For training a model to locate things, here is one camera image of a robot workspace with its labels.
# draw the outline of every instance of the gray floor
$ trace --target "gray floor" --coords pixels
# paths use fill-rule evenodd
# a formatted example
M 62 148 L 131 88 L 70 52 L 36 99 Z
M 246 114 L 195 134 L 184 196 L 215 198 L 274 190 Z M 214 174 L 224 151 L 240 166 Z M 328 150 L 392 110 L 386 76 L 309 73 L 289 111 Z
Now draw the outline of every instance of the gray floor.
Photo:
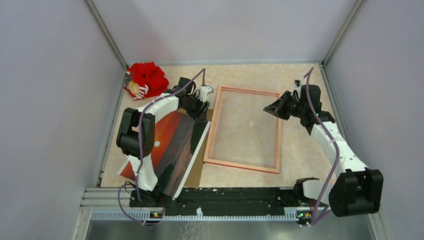
M 86 240 L 369 240 L 364 215 L 327 216 L 318 225 L 299 227 L 294 222 L 168 221 L 153 227 L 132 221 L 93 220 Z

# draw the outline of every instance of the white wall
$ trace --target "white wall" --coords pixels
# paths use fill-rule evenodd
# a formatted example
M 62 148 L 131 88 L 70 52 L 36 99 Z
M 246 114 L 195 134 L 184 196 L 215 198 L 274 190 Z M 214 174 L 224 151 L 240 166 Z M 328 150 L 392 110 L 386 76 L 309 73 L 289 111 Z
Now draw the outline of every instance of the white wall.
M 93 0 L 128 64 L 318 62 L 355 0 Z
M 422 239 L 424 1 L 369 0 L 329 64 L 357 155 L 384 175 L 396 239 Z
M 71 237 L 122 73 L 83 0 L 0 1 L 0 239 Z

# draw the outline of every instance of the wooden frame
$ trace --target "wooden frame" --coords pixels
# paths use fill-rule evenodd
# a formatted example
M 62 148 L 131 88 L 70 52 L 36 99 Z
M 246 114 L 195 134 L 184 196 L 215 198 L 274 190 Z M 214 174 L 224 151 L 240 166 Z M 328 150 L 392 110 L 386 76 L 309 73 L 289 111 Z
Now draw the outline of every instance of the wooden frame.
M 280 149 L 281 149 L 280 147 L 281 121 L 277 117 L 275 118 L 276 136 L 275 136 L 275 154 L 274 154 L 275 158 L 274 158 L 273 168 L 255 166 L 255 165 L 249 165 L 249 164 L 243 164 L 243 163 L 236 163 L 236 162 L 230 162 L 230 161 L 224 161 L 224 160 L 211 158 L 212 146 L 214 145 L 214 140 L 215 140 L 216 127 L 217 127 L 218 119 L 220 117 L 221 96 L 223 91 L 275 96 L 275 100 L 277 100 L 280 97 L 280 94 L 276 92 L 256 91 L 256 90 L 242 89 L 238 87 L 220 86 L 216 94 L 215 107 L 213 109 L 213 116 L 212 116 L 211 126 L 209 130 L 209 136 L 207 138 L 206 151 L 204 154 L 203 161 L 205 163 L 222 165 L 227 167 L 234 167 L 239 169 L 247 169 L 247 170 L 254 170 L 254 171 L 260 171 L 260 172 L 266 172 L 266 173 L 279 174 L 280 173 Z

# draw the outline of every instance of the red bag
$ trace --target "red bag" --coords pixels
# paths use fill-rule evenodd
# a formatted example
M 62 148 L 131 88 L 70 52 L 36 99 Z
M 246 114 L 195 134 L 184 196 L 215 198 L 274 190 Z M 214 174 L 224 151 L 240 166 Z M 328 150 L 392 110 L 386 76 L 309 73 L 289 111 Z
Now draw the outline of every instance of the red bag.
M 123 88 L 133 100 L 159 96 L 169 84 L 164 76 L 165 73 L 154 62 L 134 63 L 125 72 Z

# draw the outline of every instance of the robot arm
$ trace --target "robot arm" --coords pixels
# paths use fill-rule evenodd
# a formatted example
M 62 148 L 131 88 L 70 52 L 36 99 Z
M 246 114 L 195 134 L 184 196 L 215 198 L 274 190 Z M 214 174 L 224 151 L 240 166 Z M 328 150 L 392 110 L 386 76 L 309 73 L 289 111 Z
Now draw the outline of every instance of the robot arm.
M 138 132 L 133 130 L 133 127 L 139 126 L 140 116 L 147 105 L 137 109 L 127 108 L 122 114 L 121 124 L 116 137 L 116 144 L 121 148 L 122 153 L 127 156 L 131 163 L 134 174 L 138 174 L 138 186 L 145 191 L 152 191 L 158 178 L 153 170 L 153 164 L 150 153 L 155 142 L 155 124 L 163 117 L 179 108 L 185 109 L 187 114 L 198 121 L 206 119 L 206 111 L 210 103 L 207 100 L 209 94 L 214 92 L 214 89 L 207 85 L 202 85 L 195 90 L 193 94 L 194 82 L 189 84 L 180 93 L 172 95 L 185 86 L 190 79 L 181 77 L 178 85 L 172 89 L 166 90 L 153 102 L 153 105 L 147 108 L 141 120 L 143 156 L 140 156 L 140 142 Z M 141 164 L 140 159 L 143 159 L 140 171 L 137 170 Z
M 331 164 L 336 160 L 337 143 L 339 162 L 335 169 L 335 184 L 329 184 L 322 196 L 321 202 L 329 205 L 337 217 L 360 214 L 371 214 L 379 211 L 383 188 L 383 175 L 379 170 L 370 170 L 352 151 L 327 111 L 322 111 L 320 102 L 321 90 L 317 85 L 309 86 L 312 106 L 322 124 L 330 131 L 333 140 L 325 132 L 323 126 L 313 114 L 306 96 L 306 86 L 301 81 L 295 81 L 296 89 L 286 91 L 276 102 L 263 110 L 278 118 L 288 120 L 290 116 L 300 118 L 311 137 L 321 146 Z M 316 178 L 303 178 L 296 181 L 294 187 L 299 198 L 319 198 L 325 183 Z

